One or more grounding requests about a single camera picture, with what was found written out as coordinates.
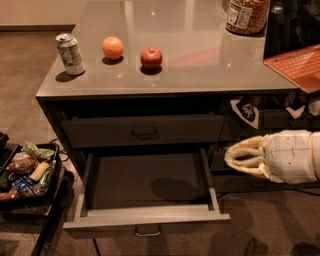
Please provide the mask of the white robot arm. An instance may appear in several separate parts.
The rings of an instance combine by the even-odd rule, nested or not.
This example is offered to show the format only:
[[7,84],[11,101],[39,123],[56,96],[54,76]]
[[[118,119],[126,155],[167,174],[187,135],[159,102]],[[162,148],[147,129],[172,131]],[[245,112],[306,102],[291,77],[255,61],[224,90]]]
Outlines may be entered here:
[[224,160],[235,170],[275,183],[317,182],[320,180],[320,132],[283,130],[251,137],[229,147]]

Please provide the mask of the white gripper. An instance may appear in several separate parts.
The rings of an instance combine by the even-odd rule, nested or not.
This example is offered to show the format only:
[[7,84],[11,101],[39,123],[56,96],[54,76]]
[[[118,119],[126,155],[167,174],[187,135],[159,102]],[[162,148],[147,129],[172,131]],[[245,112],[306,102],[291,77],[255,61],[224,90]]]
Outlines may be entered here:
[[[261,149],[263,137],[242,140],[225,153],[227,165],[239,172],[263,177],[264,158]],[[283,130],[268,135],[264,145],[269,179],[277,183],[301,184],[314,181],[312,166],[312,133],[307,130]],[[236,160],[238,157],[254,156]]]

